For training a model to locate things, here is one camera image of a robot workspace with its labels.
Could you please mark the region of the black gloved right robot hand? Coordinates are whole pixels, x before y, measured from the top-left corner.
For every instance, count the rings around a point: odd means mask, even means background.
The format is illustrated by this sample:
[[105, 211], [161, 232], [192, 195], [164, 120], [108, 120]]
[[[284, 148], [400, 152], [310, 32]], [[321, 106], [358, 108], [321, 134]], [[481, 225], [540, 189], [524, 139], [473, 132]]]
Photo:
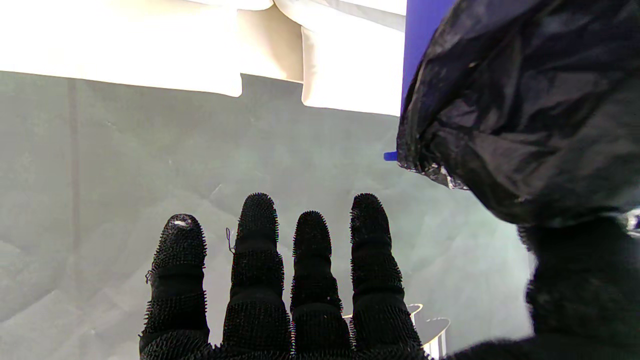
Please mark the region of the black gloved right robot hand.
[[[534, 334], [485, 341], [448, 360], [637, 360], [639, 239], [617, 219], [563, 228], [521, 227], [535, 255], [525, 300]], [[371, 193], [350, 213], [353, 312], [342, 316], [323, 215], [300, 215], [294, 233], [290, 309], [282, 300], [274, 201], [252, 193], [243, 203], [231, 264], [221, 344], [209, 341], [201, 224], [175, 214], [158, 242], [147, 281], [151, 297], [139, 338], [142, 360], [427, 360], [405, 303], [386, 211]]]

